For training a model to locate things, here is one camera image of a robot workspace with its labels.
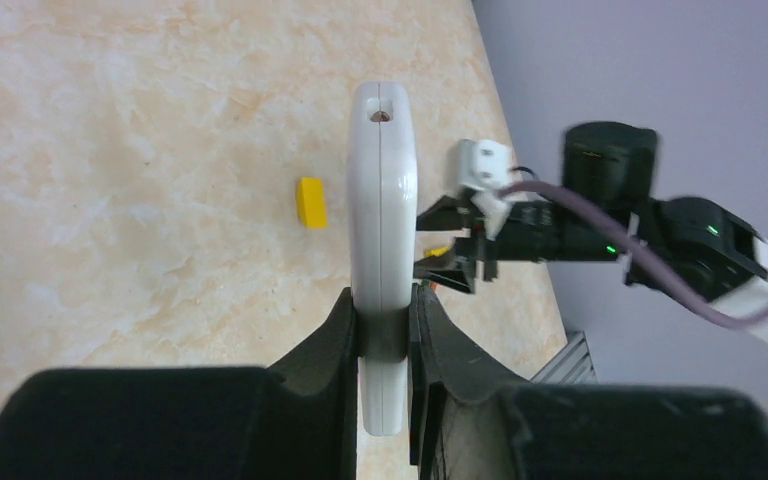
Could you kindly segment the white remote control back up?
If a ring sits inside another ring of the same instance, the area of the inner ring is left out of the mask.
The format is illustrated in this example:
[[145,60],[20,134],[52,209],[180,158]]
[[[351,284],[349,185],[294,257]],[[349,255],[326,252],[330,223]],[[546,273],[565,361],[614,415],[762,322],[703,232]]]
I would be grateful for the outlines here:
[[363,425],[372,436],[392,436],[403,427],[418,205],[415,134],[401,84],[356,88],[346,183]]

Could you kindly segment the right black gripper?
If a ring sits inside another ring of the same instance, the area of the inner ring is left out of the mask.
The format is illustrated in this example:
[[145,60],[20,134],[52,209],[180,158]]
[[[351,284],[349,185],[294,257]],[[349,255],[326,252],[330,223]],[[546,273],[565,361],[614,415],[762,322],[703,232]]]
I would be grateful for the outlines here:
[[472,230],[484,238],[478,253],[450,248],[414,263],[414,278],[475,294],[478,264],[507,262],[613,262],[625,250],[576,214],[548,201],[515,201],[494,238],[484,212],[462,198],[440,197],[416,218],[416,230]]

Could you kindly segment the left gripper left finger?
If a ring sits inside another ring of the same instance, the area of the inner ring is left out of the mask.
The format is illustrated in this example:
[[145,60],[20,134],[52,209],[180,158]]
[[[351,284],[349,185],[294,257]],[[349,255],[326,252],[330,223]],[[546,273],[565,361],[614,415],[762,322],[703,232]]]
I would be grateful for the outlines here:
[[349,290],[270,366],[50,369],[0,413],[0,479],[352,479]]

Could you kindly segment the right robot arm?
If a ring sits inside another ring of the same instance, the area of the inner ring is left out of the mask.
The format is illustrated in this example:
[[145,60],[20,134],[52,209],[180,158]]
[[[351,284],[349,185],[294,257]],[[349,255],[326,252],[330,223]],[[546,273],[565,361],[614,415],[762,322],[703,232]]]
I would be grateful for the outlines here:
[[624,282],[659,291],[717,326],[768,344],[768,240],[715,202],[655,199],[658,134],[619,122],[570,127],[553,185],[515,181],[508,147],[460,140],[454,188],[416,221],[454,232],[452,245],[418,260],[417,280],[463,293],[495,280],[503,262],[629,260]]

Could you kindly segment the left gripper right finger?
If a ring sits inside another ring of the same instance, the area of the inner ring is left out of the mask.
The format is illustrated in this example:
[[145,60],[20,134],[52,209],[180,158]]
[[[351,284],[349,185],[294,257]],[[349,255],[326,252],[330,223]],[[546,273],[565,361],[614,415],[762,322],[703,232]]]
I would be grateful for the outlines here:
[[768,416],[728,389],[533,383],[417,285],[410,461],[422,479],[768,479]]

